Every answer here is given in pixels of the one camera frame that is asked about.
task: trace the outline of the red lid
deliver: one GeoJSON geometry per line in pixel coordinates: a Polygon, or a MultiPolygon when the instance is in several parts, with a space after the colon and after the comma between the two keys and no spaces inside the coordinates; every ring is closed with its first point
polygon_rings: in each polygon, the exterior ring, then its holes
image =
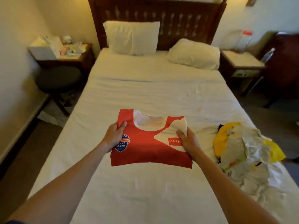
{"type": "Polygon", "coordinates": [[[245,30],[242,32],[243,35],[252,35],[252,31],[245,30]]]}

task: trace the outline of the red and white shirt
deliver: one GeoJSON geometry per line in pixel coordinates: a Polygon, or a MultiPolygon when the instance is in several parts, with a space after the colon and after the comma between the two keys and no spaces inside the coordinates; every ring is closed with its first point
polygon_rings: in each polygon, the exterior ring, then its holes
{"type": "Polygon", "coordinates": [[[185,117],[150,117],[133,109],[121,109],[118,127],[126,121],[121,142],[111,152],[111,165],[131,163],[163,163],[192,168],[176,131],[187,135],[185,117]]]}

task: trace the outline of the wooden headboard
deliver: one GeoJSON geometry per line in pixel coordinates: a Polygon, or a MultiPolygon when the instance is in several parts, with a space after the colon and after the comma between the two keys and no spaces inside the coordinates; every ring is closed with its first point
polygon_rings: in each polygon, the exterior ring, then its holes
{"type": "Polygon", "coordinates": [[[179,39],[211,44],[226,1],[220,4],[175,0],[88,0],[100,47],[107,47],[103,23],[160,21],[157,50],[169,50],[179,39]]]}

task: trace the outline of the beige wall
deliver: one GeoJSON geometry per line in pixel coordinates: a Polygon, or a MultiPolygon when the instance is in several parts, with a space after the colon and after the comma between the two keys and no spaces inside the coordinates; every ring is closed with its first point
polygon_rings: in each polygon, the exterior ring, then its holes
{"type": "MultiPolygon", "coordinates": [[[[88,0],[36,0],[51,31],[58,35],[69,34],[75,40],[99,44],[88,0]]],[[[221,0],[195,0],[220,2],[221,0]]],[[[259,43],[270,30],[299,31],[299,0],[257,0],[255,6],[245,7],[247,0],[228,0],[227,8],[215,34],[213,45],[225,49],[236,46],[240,30],[253,30],[252,52],[257,53],[259,43]]]]}
{"type": "Polygon", "coordinates": [[[49,29],[34,0],[0,0],[0,162],[46,98],[26,49],[43,34],[49,29]]]}

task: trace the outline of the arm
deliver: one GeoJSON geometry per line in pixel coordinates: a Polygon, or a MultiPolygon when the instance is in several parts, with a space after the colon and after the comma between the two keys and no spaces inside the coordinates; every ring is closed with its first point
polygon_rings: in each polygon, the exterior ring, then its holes
{"type": "Polygon", "coordinates": [[[29,198],[9,218],[26,224],[70,223],[103,156],[120,142],[124,122],[110,125],[103,140],[84,158],[29,198]]]}
{"type": "Polygon", "coordinates": [[[177,131],[178,137],[182,139],[184,149],[192,160],[199,165],[207,178],[229,224],[279,224],[262,206],[239,189],[204,154],[195,133],[189,128],[187,134],[186,137],[181,131],[177,131]]]}

